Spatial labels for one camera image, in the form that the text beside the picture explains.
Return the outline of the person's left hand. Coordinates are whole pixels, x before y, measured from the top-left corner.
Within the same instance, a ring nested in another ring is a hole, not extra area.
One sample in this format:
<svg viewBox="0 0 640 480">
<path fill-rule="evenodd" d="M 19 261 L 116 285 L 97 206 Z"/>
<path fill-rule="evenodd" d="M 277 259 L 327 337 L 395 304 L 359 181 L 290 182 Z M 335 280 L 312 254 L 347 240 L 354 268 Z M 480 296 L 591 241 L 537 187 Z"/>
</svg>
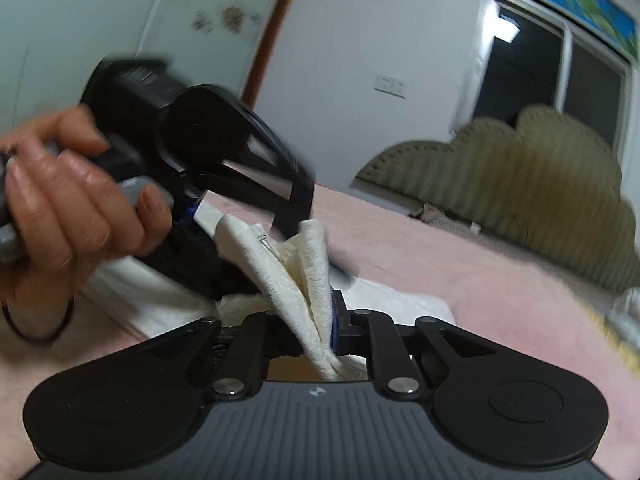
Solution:
<svg viewBox="0 0 640 480">
<path fill-rule="evenodd" d="M 1 138 L 15 155 L 6 200 L 26 258 L 1 270 L 1 299 L 14 309 L 68 303 L 105 261 L 144 255 L 171 229 L 160 191 L 147 186 L 130 203 L 93 165 L 109 145 L 83 105 L 40 116 Z"/>
</svg>

